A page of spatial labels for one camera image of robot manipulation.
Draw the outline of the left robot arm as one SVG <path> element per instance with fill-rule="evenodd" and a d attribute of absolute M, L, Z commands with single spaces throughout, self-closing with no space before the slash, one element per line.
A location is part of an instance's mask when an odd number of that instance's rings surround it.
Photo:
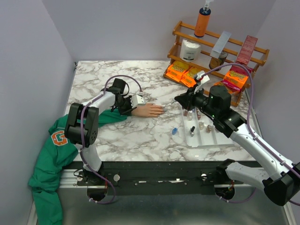
<path fill-rule="evenodd" d="M 111 87 L 104 87 L 100 94 L 84 103 L 70 106 L 65 126 L 65 136 L 79 150 L 84 169 L 90 171 L 88 180 L 93 185 L 103 182 L 104 174 L 99 169 L 102 161 L 97 154 L 95 141 L 98 136 L 98 119 L 108 108 L 120 115 L 129 115 L 137 107 L 139 96 L 127 96 L 124 91 L 128 84 L 115 78 Z"/>

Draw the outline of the mannequin hand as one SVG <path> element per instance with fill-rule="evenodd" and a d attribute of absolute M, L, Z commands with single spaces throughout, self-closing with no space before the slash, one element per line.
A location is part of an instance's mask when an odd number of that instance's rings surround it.
<path fill-rule="evenodd" d="M 158 117 L 164 113 L 164 109 L 160 105 L 147 103 L 146 105 L 136 107 L 132 112 L 132 116 L 136 117 Z"/>

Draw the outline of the green jacket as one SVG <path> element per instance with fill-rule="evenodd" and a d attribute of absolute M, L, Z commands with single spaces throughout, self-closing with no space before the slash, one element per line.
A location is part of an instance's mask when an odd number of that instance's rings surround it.
<path fill-rule="evenodd" d="M 37 158 L 34 171 L 28 181 L 40 225 L 61 225 L 63 209 L 57 189 L 61 171 L 78 155 L 77 148 L 65 137 L 68 115 L 58 118 L 48 129 L 49 136 Z"/>

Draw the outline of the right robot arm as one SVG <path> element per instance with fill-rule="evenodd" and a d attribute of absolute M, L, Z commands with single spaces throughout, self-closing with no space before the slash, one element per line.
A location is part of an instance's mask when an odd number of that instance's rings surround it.
<path fill-rule="evenodd" d="M 262 190 L 276 205 L 284 206 L 300 190 L 300 165 L 277 152 L 231 109 L 231 95 L 224 86 L 212 86 L 208 96 L 203 92 L 194 86 L 174 99 L 185 110 L 196 108 L 210 118 L 220 133 L 243 147 L 262 166 L 260 170 L 227 160 L 215 173 L 217 181 L 241 181 Z"/>

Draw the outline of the blue nail polish bottle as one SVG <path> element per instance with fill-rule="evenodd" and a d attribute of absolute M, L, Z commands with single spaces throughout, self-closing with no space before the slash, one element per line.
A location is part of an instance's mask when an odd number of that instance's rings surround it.
<path fill-rule="evenodd" d="M 178 134 L 178 129 L 175 127 L 172 129 L 172 135 L 177 135 Z"/>

